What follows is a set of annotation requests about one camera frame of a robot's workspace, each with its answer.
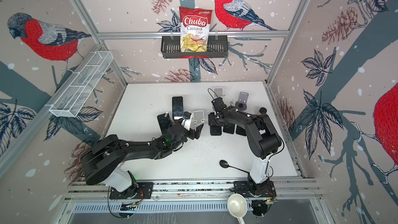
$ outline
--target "white wire basket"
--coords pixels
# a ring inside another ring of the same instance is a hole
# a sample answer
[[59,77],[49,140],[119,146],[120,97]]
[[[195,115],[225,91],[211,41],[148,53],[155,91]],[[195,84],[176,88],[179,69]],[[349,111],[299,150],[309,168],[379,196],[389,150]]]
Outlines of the white wire basket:
[[50,112],[57,117],[76,117],[94,87],[105,73],[113,55],[109,51],[97,51],[77,74],[72,83],[56,100]]

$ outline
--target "black spoon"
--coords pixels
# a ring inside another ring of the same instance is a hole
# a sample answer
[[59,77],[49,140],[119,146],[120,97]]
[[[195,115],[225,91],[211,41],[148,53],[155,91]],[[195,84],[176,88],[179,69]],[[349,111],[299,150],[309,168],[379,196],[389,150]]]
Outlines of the black spoon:
[[[238,168],[236,168],[236,167],[234,167],[234,166],[230,166],[230,165],[228,164],[228,162],[225,161],[225,160],[220,160],[220,166],[223,167],[223,168],[231,167],[231,168],[234,168],[234,169],[238,169]],[[249,172],[244,171],[244,170],[242,170],[242,169],[238,169],[238,170],[240,170],[240,171],[242,171],[242,172],[246,172],[247,174],[249,174]]]

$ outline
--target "chip bag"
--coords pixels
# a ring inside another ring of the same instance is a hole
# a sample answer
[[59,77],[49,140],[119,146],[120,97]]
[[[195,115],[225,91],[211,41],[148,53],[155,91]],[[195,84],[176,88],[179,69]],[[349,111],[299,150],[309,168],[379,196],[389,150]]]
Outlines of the chip bag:
[[181,52],[207,51],[212,10],[180,7]]

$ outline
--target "wall-mounted black shelf basket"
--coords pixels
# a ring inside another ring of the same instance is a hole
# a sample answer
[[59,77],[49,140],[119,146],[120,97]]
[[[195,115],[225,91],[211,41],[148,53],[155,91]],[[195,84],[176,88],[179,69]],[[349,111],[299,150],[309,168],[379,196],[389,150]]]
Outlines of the wall-mounted black shelf basket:
[[206,52],[181,52],[180,36],[163,36],[162,51],[163,58],[226,58],[228,55],[227,36],[211,35],[207,41]]

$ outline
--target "white tabletop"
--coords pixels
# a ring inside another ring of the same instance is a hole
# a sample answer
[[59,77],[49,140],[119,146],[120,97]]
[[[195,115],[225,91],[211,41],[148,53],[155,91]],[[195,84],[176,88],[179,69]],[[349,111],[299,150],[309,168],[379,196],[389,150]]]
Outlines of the white tabletop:
[[[275,114],[262,82],[201,82],[201,83],[149,83],[128,84],[107,135],[116,134],[127,141],[150,141],[161,136],[157,116],[172,115],[172,97],[182,96],[184,111],[205,112],[205,126],[201,137],[184,143],[182,149],[166,158],[126,161],[122,169],[129,170],[137,180],[157,179],[233,179],[247,174],[233,168],[224,169],[220,160],[231,166],[250,171],[253,162],[247,137],[223,133],[211,136],[208,114],[213,112],[208,88],[223,87],[224,103],[237,101],[241,91],[249,93],[245,112],[259,114],[265,107],[276,131],[281,135]],[[287,148],[272,157],[273,176],[297,176]]]

